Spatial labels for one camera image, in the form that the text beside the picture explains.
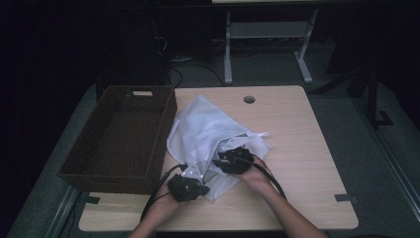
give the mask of left hand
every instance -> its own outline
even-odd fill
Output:
[[[146,216],[130,234],[130,237],[148,237],[164,224],[177,210],[186,206],[189,201],[179,202],[169,193],[167,182],[163,184],[155,197],[157,199]]]

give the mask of wooden table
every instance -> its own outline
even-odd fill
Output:
[[[289,202],[321,229],[352,229],[358,219],[346,194],[325,139],[300,86],[176,89],[178,110],[198,94],[206,96],[251,130],[269,132],[264,158]],[[244,102],[245,96],[255,103]],[[162,172],[176,165],[166,153]],[[86,204],[79,221],[83,231],[132,230],[140,220],[146,195],[92,192],[98,204]],[[241,182],[214,202],[205,197],[175,214],[161,231],[278,230],[281,226],[261,198]]]

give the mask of person's right arm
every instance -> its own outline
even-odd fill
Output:
[[[266,169],[264,163],[255,158],[255,163]],[[271,184],[269,179],[259,170],[251,167],[242,175],[235,175],[251,190],[256,192],[268,204],[290,238],[326,238],[326,234],[313,225],[299,211],[297,211]]]

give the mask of wicker basket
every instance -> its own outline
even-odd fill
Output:
[[[110,86],[58,175],[83,191],[152,193],[176,109],[173,87]]]

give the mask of crumpled white fabric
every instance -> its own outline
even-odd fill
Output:
[[[263,158],[269,150],[262,134],[256,134],[239,124],[205,96],[198,95],[174,119],[166,141],[167,150],[180,163],[195,166],[203,175],[202,182],[210,188],[206,197],[215,200],[228,191],[238,179],[225,175],[214,166],[218,152],[233,137],[245,135],[245,145],[252,154]]]

